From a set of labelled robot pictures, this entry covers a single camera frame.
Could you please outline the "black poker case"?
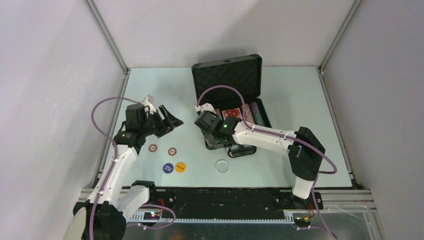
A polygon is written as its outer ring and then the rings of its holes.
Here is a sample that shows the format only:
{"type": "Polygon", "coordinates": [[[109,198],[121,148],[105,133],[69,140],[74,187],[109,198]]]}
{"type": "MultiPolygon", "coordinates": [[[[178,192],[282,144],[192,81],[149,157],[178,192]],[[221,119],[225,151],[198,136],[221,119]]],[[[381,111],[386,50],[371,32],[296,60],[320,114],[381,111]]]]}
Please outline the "black poker case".
{"type": "Polygon", "coordinates": [[[201,105],[212,104],[222,111],[240,108],[257,102],[265,127],[271,127],[269,117],[262,100],[262,57],[250,54],[196,63],[191,67],[196,99],[201,105]]]}

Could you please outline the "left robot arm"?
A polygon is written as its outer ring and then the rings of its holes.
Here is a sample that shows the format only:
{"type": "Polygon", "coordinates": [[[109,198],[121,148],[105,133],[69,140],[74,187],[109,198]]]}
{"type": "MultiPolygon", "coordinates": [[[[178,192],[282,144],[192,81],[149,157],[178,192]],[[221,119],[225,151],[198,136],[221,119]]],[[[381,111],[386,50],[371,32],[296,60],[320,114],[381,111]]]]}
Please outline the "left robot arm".
{"type": "Polygon", "coordinates": [[[110,162],[105,167],[97,185],[84,202],[74,206],[77,240],[121,240],[129,218],[141,207],[153,208],[158,194],[152,181],[135,184],[120,197],[125,175],[139,156],[146,138],[161,138],[183,125],[163,105],[158,109],[150,103],[128,105],[125,120],[112,138],[114,148],[110,162]]]}

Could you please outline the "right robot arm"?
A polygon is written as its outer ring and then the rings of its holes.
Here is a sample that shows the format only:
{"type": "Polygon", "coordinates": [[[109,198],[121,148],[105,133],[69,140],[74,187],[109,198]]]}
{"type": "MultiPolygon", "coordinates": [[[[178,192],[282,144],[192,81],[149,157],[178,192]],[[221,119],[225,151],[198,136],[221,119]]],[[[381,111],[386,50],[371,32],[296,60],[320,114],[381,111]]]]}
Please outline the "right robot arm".
{"type": "Polygon", "coordinates": [[[222,120],[208,110],[202,111],[194,124],[206,137],[226,147],[251,145],[287,156],[295,175],[291,204],[297,209],[304,209],[310,204],[310,193],[319,174],[325,149],[308,128],[286,131],[259,126],[237,117],[222,120]]]}

